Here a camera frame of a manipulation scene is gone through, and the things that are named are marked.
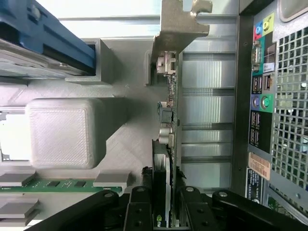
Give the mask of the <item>grey plastic parts rack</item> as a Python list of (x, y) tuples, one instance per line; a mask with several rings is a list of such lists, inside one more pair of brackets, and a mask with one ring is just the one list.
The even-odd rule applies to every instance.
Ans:
[(44, 178), (94, 178), (100, 172), (130, 173), (129, 181), (139, 183), (141, 170), (151, 164), (151, 140), (157, 135), (157, 101), (165, 90), (147, 87), (145, 56), (152, 40), (107, 39), (105, 44), (114, 57), (114, 80), (103, 84), (91, 78), (34, 79), (27, 85), (0, 85), (0, 106), (24, 106), (36, 98), (108, 98), (124, 97), (129, 104), (129, 121), (106, 143), (105, 158), (94, 169), (39, 169)]

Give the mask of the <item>green RAM stick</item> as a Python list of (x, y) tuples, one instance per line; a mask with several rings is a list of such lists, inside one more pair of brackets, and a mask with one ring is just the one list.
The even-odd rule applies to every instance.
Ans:
[(111, 190), (121, 193), (119, 186), (95, 187), (94, 179), (33, 179), (24, 186), (3, 186), (0, 193), (95, 193), (101, 190)]

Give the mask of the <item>open black PC case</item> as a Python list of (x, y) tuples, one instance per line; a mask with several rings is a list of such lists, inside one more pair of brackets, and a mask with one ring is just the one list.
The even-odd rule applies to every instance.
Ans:
[(308, 231), (308, 0), (239, 0), (231, 189), (250, 229)]

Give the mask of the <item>silver CPU chip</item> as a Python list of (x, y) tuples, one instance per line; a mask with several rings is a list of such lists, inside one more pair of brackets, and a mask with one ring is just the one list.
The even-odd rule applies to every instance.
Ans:
[(30, 159), (29, 128), (24, 114), (2, 114), (0, 155), (4, 162)]

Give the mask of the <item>hard disk in blue carrier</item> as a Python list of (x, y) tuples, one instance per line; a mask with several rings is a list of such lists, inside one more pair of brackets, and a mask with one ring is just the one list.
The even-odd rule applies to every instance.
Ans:
[(93, 48), (36, 0), (0, 0), (0, 39), (92, 75)]

